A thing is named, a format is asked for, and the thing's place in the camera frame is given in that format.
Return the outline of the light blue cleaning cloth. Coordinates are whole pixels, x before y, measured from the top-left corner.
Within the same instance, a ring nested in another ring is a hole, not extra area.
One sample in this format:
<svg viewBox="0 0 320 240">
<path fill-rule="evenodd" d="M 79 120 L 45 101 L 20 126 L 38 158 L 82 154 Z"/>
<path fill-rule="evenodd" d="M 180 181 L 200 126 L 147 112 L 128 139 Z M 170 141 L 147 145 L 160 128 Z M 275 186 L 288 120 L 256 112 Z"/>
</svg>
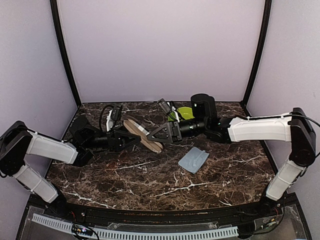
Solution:
<svg viewBox="0 0 320 240">
<path fill-rule="evenodd" d="M 178 165 L 188 172 L 195 174 L 205 163 L 209 155 L 205 150 L 193 147 L 179 160 Z"/>
</svg>

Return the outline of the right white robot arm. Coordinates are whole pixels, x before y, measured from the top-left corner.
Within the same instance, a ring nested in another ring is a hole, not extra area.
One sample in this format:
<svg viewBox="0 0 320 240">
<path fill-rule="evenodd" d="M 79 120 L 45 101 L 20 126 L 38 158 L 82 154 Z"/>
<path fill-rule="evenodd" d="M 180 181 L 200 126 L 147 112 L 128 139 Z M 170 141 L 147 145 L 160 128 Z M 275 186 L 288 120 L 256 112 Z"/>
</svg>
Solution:
<svg viewBox="0 0 320 240">
<path fill-rule="evenodd" d="M 241 141 L 283 141 L 291 143 L 291 153 L 269 183 L 262 201 L 255 205 L 255 213 L 266 217 L 275 208 L 290 185 L 312 165 L 316 158 L 316 133 L 312 119 L 295 107 L 289 113 L 259 117 L 218 117 L 214 97 L 199 93 L 190 98 L 192 119 L 167 121 L 147 135 L 159 143 L 176 143 L 183 138 L 205 135 L 220 144 Z"/>
</svg>

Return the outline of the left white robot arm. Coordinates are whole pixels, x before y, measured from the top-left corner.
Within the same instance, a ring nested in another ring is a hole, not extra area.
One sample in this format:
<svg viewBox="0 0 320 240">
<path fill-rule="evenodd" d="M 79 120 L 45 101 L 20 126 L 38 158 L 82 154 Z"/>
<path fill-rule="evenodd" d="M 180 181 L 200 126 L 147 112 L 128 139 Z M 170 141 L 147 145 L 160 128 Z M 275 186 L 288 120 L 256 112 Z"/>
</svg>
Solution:
<svg viewBox="0 0 320 240">
<path fill-rule="evenodd" d="M 13 177 L 46 203 L 60 218 L 67 218 L 70 206 L 63 201 L 59 190 L 29 164 L 26 155 L 35 155 L 60 161 L 76 167 L 85 166 L 93 157 L 92 149 L 121 152 L 140 142 L 138 135 L 115 127 L 107 132 L 90 124 L 85 116 L 77 117 L 71 124 L 69 141 L 38 133 L 23 121 L 16 121 L 0 137 L 0 176 Z"/>
</svg>

